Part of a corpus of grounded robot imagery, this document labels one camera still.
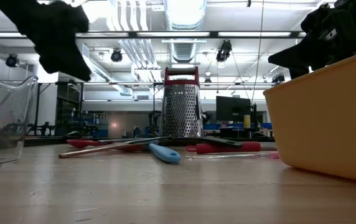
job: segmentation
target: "spotlight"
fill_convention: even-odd
[[[217,62],[226,61],[229,58],[231,51],[232,44],[230,44],[230,40],[224,40],[217,54]]]
[[[9,54],[9,57],[5,61],[6,66],[10,68],[16,68],[19,66],[19,60],[17,54]]]
[[[205,83],[211,83],[211,78],[206,78],[206,79],[204,80],[204,82],[205,82]]]
[[[114,49],[110,57],[112,62],[120,62],[123,59],[120,49]]]

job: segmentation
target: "ceiling duct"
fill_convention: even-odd
[[[90,49],[85,44],[83,44],[82,55],[86,65],[88,65],[92,74],[102,77],[106,82],[119,82],[118,80],[111,79],[110,76],[108,75],[108,72],[106,72],[101,65],[99,65],[98,63],[90,59]],[[131,88],[126,88],[125,86],[122,85],[112,85],[112,87],[118,90],[121,96],[134,95],[133,90]]]
[[[164,15],[168,30],[201,30],[207,0],[164,0]],[[197,44],[170,44],[170,52],[178,63],[189,63],[196,54]]]

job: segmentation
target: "cable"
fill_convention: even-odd
[[[245,89],[245,93],[246,93],[247,98],[250,99],[250,97],[248,97],[248,94],[247,94],[245,83],[243,82],[243,79],[241,78],[240,71],[239,71],[239,68],[238,68],[238,64],[236,63],[235,54],[233,53],[232,50],[231,50],[231,53],[232,53],[232,56],[233,56],[233,60],[235,61],[236,69],[238,70],[238,74],[239,74],[239,77],[240,77],[241,84],[243,85],[243,88]]]
[[[258,78],[258,67],[260,66],[261,41],[262,41],[262,36],[263,36],[263,24],[264,24],[264,5],[265,5],[265,0],[263,0],[263,10],[261,13],[260,44],[258,46],[257,69],[256,69],[256,73],[255,73],[255,81],[254,81],[254,88],[253,88],[253,96],[251,97],[251,104],[253,104],[253,100],[254,100],[255,86],[257,84],[257,78]]]
[[[219,77],[219,74],[218,74],[218,66],[217,66],[217,83],[220,82],[220,77]],[[217,93],[220,93],[220,88],[219,88],[219,85],[217,85]]]

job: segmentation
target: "workbench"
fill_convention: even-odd
[[[0,223],[356,223],[356,182],[278,159],[58,159],[68,148],[27,147],[0,165]]]

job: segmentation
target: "yellow plastic bin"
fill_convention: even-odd
[[[356,56],[264,95],[285,164],[356,180]]]

